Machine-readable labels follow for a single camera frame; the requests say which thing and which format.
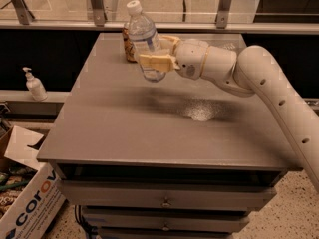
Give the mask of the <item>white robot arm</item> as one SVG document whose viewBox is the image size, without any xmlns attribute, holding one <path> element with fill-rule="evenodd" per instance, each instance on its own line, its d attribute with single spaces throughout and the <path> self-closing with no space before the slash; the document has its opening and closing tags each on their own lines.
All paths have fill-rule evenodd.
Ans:
<svg viewBox="0 0 319 239">
<path fill-rule="evenodd" d="M 265 48 L 249 46 L 235 53 L 204 41 L 164 35 L 157 51 L 137 51 L 135 58 L 147 68 L 165 73 L 176 70 L 184 78 L 210 81 L 236 96 L 258 95 L 319 191 L 319 117 Z"/>
</svg>

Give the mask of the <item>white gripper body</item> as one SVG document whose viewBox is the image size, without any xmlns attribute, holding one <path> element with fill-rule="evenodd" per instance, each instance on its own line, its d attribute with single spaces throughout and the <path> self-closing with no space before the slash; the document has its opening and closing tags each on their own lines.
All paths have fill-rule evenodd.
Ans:
<svg viewBox="0 0 319 239">
<path fill-rule="evenodd" d="M 177 73 L 184 78 L 197 80 L 208 47 L 207 42 L 196 39 L 181 41 L 175 50 Z"/>
</svg>

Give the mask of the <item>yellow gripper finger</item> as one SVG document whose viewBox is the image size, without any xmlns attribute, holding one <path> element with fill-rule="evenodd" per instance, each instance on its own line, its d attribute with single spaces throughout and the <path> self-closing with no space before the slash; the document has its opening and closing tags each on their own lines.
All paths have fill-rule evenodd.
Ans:
<svg viewBox="0 0 319 239">
<path fill-rule="evenodd" d="M 163 50 L 169 50 L 171 53 L 173 53 L 180 43 L 180 38 L 171 35 L 160 35 L 159 42 L 160 47 Z"/>
<path fill-rule="evenodd" d="M 180 69 L 176 57 L 171 55 L 140 54 L 138 55 L 138 61 L 143 68 L 149 68 L 164 73 Z"/>
</svg>

